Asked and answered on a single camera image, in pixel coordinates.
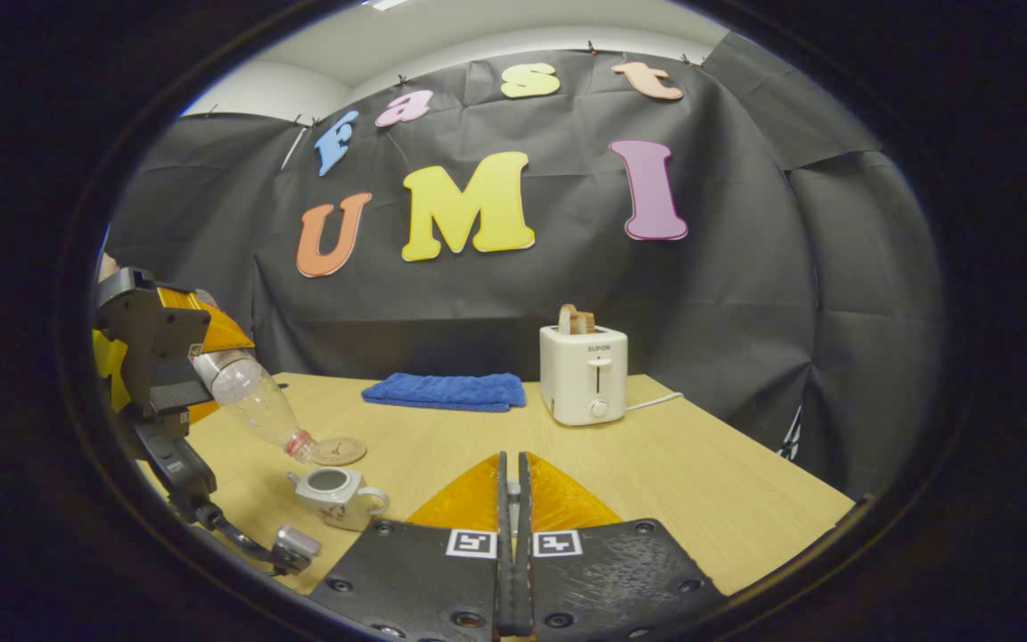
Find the ceiling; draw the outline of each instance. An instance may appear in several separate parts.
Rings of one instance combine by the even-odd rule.
[[[717,41],[726,32],[668,0],[410,0],[388,11],[355,4],[273,45],[260,60],[354,86],[400,62],[464,41],[564,25],[612,26],[700,42]]]

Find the clear bottle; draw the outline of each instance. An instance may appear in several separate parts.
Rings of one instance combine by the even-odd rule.
[[[293,408],[272,375],[243,349],[200,354],[192,365],[213,399],[253,435],[309,463],[318,444],[299,427]]]

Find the blue towel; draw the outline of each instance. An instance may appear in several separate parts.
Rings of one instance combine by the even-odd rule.
[[[391,406],[506,412],[525,406],[522,379],[510,374],[485,377],[420,377],[394,373],[363,390],[364,402]]]

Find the coaster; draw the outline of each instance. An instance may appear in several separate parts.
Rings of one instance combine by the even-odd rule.
[[[368,445],[350,436],[326,439],[319,443],[311,454],[311,460],[325,466],[346,466],[358,462],[368,454]]]

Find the yellow letter m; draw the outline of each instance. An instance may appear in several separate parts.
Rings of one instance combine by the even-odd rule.
[[[435,223],[451,252],[461,253],[480,212],[482,224],[473,236],[478,252],[521,251],[533,244],[533,230],[522,215],[522,167],[529,162],[522,152],[491,154],[474,167],[464,191],[457,190],[440,165],[409,174],[403,186],[411,191],[411,240],[403,248],[403,258],[439,256]]]

